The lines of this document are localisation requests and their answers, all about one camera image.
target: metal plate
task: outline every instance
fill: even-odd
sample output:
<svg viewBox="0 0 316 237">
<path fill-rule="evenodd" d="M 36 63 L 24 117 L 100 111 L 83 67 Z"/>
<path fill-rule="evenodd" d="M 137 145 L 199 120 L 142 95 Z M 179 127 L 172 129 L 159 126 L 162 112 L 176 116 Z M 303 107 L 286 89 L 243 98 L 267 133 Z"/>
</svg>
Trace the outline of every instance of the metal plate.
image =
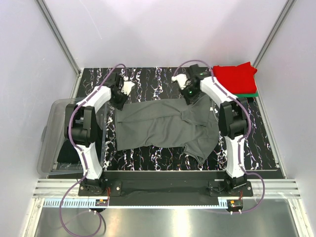
<svg viewBox="0 0 316 237">
<path fill-rule="evenodd" d="M 208 182 L 208 186 L 209 187 L 213 187 L 213 188 L 217 188 L 221 183 L 223 183 L 223 181 L 210 181 Z M 242 195 L 243 197 L 252 197 L 253 196 L 253 191 L 252 191 L 252 186 L 251 186 L 251 182 L 247 181 L 246 186 L 244 186 L 242 189 Z M 211 197 L 239 197 L 239 192 L 236 195 L 231 195 L 225 191 L 222 192 L 217 192 L 217 191 L 209 191 L 209 195 Z"/>
<path fill-rule="evenodd" d="M 107 188 L 110 188 L 110 197 L 118 197 L 121 194 L 122 182 L 119 180 L 108 180 Z M 85 189 L 84 186 L 80 185 L 78 196 L 86 197 L 97 197 L 97 196 L 107 196 L 107 192 L 95 192 Z"/>
</svg>

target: white robotic arm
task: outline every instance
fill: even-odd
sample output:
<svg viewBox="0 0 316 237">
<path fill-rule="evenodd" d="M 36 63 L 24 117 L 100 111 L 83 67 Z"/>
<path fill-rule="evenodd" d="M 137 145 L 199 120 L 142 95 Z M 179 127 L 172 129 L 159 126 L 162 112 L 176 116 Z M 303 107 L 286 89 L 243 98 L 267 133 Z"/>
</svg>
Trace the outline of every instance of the white robotic arm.
<svg viewBox="0 0 316 237">
<path fill-rule="evenodd" d="M 102 175 L 102 167 L 95 148 L 98 133 L 96 113 L 108 101 L 115 108 L 121 110 L 134 86 L 135 84 L 131 81 L 127 81 L 127 78 L 122 80 L 120 75 L 114 73 L 104 86 L 96 86 L 82 101 L 75 105 L 69 104 L 66 107 L 65 136 L 68 137 L 68 125 L 71 114 L 78 105 L 85 102 L 74 118 L 71 131 L 72 138 L 76 144 L 75 149 L 83 165 L 84 173 L 87 172 L 86 179 L 90 180 L 92 184 L 96 183 L 95 181 L 99 180 Z"/>
<path fill-rule="evenodd" d="M 239 100 L 241 104 L 246 105 L 247 100 L 231 94 L 216 77 L 211 76 L 210 72 L 198 73 L 198 71 L 198 65 L 192 65 L 188 70 L 189 78 L 185 74 L 179 74 L 172 77 L 172 81 L 178 82 L 180 92 L 184 95 L 187 104 L 194 102 L 202 91 L 220 108 L 219 128 L 227 145 L 226 185 L 230 191 L 247 183 L 243 171 L 245 170 L 243 149 L 238 151 L 239 144 L 242 148 L 244 146 L 243 136 L 247 131 L 247 122 L 242 109 L 235 103 L 235 100 Z"/>
</svg>

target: clear plastic container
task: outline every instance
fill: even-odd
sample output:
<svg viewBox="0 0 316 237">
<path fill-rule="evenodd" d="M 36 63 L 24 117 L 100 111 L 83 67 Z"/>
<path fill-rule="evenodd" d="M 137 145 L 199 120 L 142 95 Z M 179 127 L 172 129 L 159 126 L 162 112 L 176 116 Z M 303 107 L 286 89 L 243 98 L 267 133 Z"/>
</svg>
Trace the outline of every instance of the clear plastic container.
<svg viewBox="0 0 316 237">
<path fill-rule="evenodd" d="M 66 141 L 64 136 L 65 109 L 68 104 L 75 104 L 83 98 L 62 99 L 55 101 L 50 109 L 47 126 L 42 136 L 42 146 L 39 154 L 37 171 L 41 178 L 47 175 L 82 173 L 82 165 L 78 163 L 57 162 L 60 150 Z M 107 103 L 97 112 L 96 118 L 99 127 L 103 130 L 104 119 L 107 112 Z M 104 158 L 101 156 L 100 163 L 103 164 Z"/>
</svg>

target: black marble surface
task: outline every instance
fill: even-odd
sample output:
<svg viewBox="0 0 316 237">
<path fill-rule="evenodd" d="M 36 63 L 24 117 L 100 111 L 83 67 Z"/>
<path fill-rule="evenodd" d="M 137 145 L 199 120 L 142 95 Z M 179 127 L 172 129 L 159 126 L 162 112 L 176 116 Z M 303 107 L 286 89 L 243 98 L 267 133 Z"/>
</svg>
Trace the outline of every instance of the black marble surface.
<svg viewBox="0 0 316 237">
<path fill-rule="evenodd" d="M 101 82 L 109 68 L 86 68 L 77 97 L 85 97 Z M 127 103 L 149 100 L 181 98 L 178 84 L 171 82 L 175 68 L 128 68 L 128 76 L 136 85 Z M 115 72 L 124 73 L 124 69 Z M 246 169 L 274 170 L 276 163 L 263 121 L 254 98 L 249 98 L 248 111 L 252 129 L 244 145 Z M 218 108 L 214 104 L 214 113 Z M 116 150 L 114 108 L 109 106 L 106 125 L 106 170 L 221 170 L 226 167 L 227 151 L 225 139 L 219 134 L 219 142 L 203 165 L 183 153 L 183 148 L 140 147 L 126 151 Z"/>
</svg>

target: folded red towel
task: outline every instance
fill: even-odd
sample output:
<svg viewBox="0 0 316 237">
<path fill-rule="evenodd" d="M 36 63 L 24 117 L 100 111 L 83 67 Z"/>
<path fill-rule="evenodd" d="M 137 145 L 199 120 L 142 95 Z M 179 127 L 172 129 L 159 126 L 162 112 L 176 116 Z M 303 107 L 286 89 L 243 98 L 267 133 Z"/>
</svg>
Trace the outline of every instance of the folded red towel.
<svg viewBox="0 0 316 237">
<path fill-rule="evenodd" d="M 254 75 L 257 69 L 250 62 L 239 66 L 214 66 L 218 81 L 232 94 L 254 94 L 257 91 Z"/>
</svg>

